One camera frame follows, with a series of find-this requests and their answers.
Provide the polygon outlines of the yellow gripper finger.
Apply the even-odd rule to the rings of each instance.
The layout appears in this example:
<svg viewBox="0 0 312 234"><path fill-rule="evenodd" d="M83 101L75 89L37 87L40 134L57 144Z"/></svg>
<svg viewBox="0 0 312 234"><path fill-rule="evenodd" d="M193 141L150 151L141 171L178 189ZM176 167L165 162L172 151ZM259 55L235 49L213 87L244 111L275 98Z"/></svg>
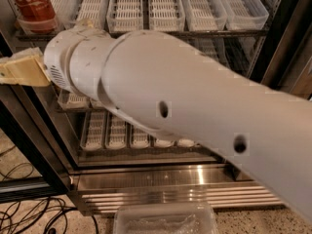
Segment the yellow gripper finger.
<svg viewBox="0 0 312 234"><path fill-rule="evenodd" d="M43 53L39 48L28 48L0 58L0 84L47 87L51 79L46 73Z"/></svg>

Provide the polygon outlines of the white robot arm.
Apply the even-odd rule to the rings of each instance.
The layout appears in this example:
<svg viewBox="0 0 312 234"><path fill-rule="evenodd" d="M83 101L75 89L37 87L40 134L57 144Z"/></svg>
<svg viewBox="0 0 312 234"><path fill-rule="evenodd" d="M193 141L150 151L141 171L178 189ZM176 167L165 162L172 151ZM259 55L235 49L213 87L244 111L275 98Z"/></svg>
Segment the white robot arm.
<svg viewBox="0 0 312 234"><path fill-rule="evenodd" d="M208 147L312 220L312 102L230 70L172 35L88 26L1 60L9 85L59 87L154 137Z"/></svg>

